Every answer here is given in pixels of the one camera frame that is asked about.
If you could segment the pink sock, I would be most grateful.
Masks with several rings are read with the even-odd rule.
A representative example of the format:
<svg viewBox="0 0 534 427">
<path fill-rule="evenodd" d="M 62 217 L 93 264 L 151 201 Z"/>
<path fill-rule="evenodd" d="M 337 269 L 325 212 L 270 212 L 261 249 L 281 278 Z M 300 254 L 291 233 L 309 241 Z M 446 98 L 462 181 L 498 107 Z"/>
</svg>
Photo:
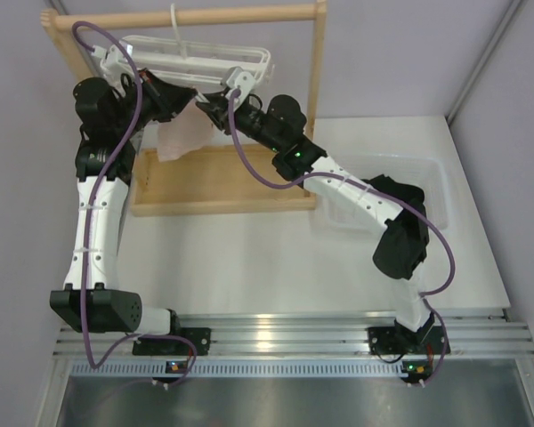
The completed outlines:
<svg viewBox="0 0 534 427">
<path fill-rule="evenodd" d="M 195 101 L 170 122 L 160 123 L 157 129 L 157 154 L 160 162 L 174 161 L 208 145 L 214 126 Z"/>
</svg>

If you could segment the white plastic clip hanger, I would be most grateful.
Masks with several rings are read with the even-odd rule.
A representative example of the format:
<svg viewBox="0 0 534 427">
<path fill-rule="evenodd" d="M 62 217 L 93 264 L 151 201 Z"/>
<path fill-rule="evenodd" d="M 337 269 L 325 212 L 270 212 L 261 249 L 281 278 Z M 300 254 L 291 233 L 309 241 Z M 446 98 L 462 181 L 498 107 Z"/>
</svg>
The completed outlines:
<svg viewBox="0 0 534 427">
<path fill-rule="evenodd" d="M 200 43 L 181 38 L 175 6 L 170 6 L 172 38 L 124 36 L 119 43 L 136 68 L 146 68 L 174 85 L 216 92 L 233 68 L 251 74 L 257 86 L 270 80 L 274 65 L 271 53 L 260 47 Z"/>
</svg>

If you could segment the black striped sock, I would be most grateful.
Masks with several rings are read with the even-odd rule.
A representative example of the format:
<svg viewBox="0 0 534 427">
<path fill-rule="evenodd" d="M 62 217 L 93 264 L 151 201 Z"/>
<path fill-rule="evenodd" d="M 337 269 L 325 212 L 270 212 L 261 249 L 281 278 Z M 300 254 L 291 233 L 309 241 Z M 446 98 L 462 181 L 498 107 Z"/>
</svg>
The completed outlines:
<svg viewBox="0 0 534 427">
<path fill-rule="evenodd" d="M 372 179 L 366 179 L 364 182 L 386 195 L 395 197 L 413 206 L 421 214 L 426 214 L 425 192 L 420 187 L 398 182 L 384 174 L 380 174 Z"/>
</svg>

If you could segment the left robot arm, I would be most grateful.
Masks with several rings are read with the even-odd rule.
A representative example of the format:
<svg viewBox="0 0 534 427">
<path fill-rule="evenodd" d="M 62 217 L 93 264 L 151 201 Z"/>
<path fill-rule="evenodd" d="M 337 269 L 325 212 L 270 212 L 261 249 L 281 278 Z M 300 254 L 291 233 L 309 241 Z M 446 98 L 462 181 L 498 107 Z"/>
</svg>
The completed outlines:
<svg viewBox="0 0 534 427">
<path fill-rule="evenodd" d="M 77 232 L 69 272 L 49 300 L 74 331 L 146 334 L 164 353 L 181 348 L 183 332 L 174 311 L 148 307 L 138 294 L 120 289 L 117 254 L 137 156 L 133 139 L 152 121 L 176 118 L 196 94 L 147 69 L 138 77 L 122 75 L 119 88 L 101 77 L 75 86 L 75 111 L 81 120 L 75 159 Z"/>
</svg>

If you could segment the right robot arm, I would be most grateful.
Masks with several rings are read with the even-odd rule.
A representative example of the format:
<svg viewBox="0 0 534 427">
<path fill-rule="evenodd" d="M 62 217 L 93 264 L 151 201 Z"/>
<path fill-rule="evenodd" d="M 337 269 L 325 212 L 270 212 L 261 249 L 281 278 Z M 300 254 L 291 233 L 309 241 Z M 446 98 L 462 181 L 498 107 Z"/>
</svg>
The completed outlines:
<svg viewBox="0 0 534 427">
<path fill-rule="evenodd" d="M 361 180 L 348 173 L 306 136 L 306 117 L 291 96 L 278 95 L 264 107 L 254 94 L 223 91 L 199 95 L 196 105 L 223 133 L 244 134 L 272 151 L 285 187 L 296 185 L 325 198 L 377 236 L 372 261 L 393 282 L 396 317 L 392 327 L 375 335 L 371 351 L 403 357 L 424 349 L 434 323 L 417 283 L 431 226 L 425 193 L 383 174 Z"/>
</svg>

